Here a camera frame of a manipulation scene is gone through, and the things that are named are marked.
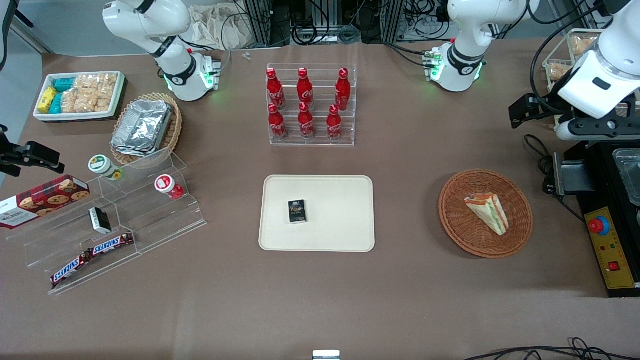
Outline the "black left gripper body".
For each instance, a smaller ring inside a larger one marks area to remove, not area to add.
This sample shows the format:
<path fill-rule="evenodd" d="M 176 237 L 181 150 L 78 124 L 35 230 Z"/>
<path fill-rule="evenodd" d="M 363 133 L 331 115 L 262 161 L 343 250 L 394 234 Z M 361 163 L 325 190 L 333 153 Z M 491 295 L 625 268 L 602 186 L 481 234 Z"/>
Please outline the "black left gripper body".
<path fill-rule="evenodd" d="M 519 98 L 520 123 L 533 120 L 542 120 L 547 117 L 562 116 L 562 98 L 557 93 L 549 93 L 546 96 L 535 96 L 534 93 L 526 93 Z"/>

